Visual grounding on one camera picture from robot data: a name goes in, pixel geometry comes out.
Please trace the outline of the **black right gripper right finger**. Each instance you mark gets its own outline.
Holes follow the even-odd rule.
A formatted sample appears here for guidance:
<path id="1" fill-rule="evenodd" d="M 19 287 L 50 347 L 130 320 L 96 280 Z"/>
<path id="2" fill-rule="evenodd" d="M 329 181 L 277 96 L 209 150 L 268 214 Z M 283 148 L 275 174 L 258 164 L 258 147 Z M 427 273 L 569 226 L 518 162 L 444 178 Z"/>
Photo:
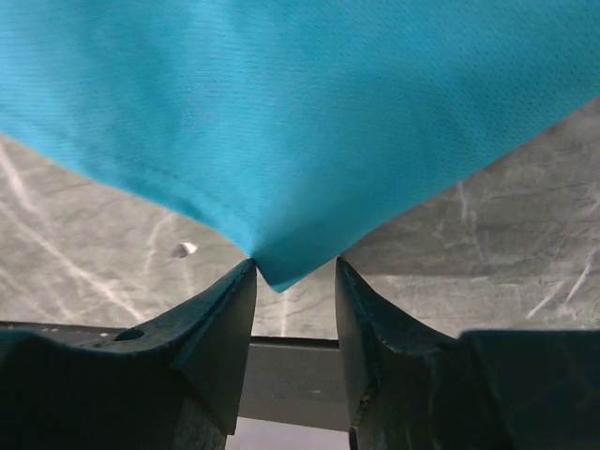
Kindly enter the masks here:
<path id="1" fill-rule="evenodd" d="M 452 338 L 336 263 L 353 449 L 595 449 L 595 331 L 475 330 Z"/>

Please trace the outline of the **teal t shirt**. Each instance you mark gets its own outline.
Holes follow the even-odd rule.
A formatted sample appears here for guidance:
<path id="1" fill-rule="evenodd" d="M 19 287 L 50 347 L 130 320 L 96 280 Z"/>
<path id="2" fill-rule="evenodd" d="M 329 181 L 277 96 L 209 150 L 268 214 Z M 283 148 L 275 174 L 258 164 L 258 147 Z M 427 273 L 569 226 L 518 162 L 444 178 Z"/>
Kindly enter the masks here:
<path id="1" fill-rule="evenodd" d="M 595 1 L 5 1 L 1 131 L 284 291 L 599 93 Z"/>

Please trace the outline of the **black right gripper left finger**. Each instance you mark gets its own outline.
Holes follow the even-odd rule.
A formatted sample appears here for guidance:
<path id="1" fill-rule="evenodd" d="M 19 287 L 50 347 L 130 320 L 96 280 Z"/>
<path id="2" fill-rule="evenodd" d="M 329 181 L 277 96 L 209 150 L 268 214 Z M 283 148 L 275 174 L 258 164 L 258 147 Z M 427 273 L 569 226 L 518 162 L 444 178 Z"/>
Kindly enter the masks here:
<path id="1" fill-rule="evenodd" d="M 246 260 L 115 337 L 1 334 L 5 449 L 221 449 L 235 431 L 256 305 Z"/>

